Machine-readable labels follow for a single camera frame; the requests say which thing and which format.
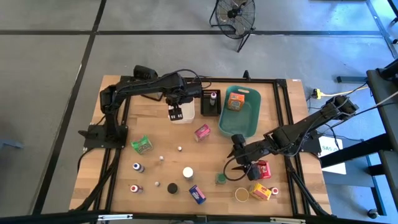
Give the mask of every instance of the fan stand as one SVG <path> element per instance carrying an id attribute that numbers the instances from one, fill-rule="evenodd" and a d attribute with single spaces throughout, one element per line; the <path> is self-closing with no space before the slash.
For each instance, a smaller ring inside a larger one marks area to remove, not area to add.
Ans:
<path id="1" fill-rule="evenodd" d="M 213 12 L 211 13 L 211 16 L 210 16 L 210 19 L 209 19 L 209 24 L 210 24 L 210 26 L 211 26 L 211 27 L 215 27 L 215 26 L 217 26 L 217 27 L 230 26 L 230 27 L 232 27 L 232 28 L 234 29 L 234 27 L 231 26 L 231 25 L 229 25 L 229 24 L 226 24 L 226 25 L 211 24 L 211 19 L 213 18 L 214 13 L 216 12 L 217 5 L 218 5 L 218 2 L 219 2 L 219 1 L 220 1 L 220 0 L 216 0 L 216 5 L 214 6 Z M 248 32 L 248 34 L 246 34 L 246 38 L 242 37 L 242 40 L 241 40 L 241 43 L 239 44 L 237 53 L 239 53 L 239 52 L 242 50 L 243 45 L 246 43 L 246 41 L 247 41 L 248 38 L 250 37 L 251 32 L 253 32 L 255 29 L 256 29 L 256 28 L 253 28 L 253 27 L 250 28 L 250 31 Z"/>

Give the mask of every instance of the blue box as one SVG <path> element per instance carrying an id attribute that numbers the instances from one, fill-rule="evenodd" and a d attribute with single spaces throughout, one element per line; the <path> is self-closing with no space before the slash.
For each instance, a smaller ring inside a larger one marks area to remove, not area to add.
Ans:
<path id="1" fill-rule="evenodd" d="M 191 193 L 192 197 L 197 201 L 197 204 L 202 204 L 205 202 L 206 197 L 205 195 L 201 192 L 201 190 L 198 188 L 198 186 L 193 186 L 191 189 L 189 189 L 189 192 Z"/>

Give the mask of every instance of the green container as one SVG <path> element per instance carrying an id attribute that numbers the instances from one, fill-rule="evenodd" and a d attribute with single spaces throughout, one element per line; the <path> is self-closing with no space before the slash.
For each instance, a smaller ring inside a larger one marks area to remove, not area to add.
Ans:
<path id="1" fill-rule="evenodd" d="M 240 111 L 228 109 L 230 93 L 244 95 L 243 108 Z M 242 134 L 244 138 L 250 138 L 256 133 L 259 121 L 261 95 L 258 91 L 241 86 L 230 86 L 226 90 L 224 107 L 221 112 L 218 127 L 225 136 Z"/>

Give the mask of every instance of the fan grille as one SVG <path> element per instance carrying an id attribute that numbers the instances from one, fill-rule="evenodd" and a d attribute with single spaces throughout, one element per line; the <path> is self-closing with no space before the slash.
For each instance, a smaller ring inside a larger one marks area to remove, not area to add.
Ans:
<path id="1" fill-rule="evenodd" d="M 219 0 L 216 20 L 219 28 L 229 38 L 242 39 L 253 27 L 256 18 L 254 0 Z"/>

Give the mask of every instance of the orange box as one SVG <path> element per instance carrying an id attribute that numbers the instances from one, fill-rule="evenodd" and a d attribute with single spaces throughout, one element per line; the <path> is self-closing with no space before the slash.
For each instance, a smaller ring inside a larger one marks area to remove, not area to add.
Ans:
<path id="1" fill-rule="evenodd" d="M 230 93 L 228 99 L 228 109 L 240 111 L 244 104 L 244 95 L 239 93 Z"/>
<path id="2" fill-rule="evenodd" d="M 271 190 L 259 183 L 250 186 L 249 193 L 258 200 L 269 200 L 272 195 Z"/>

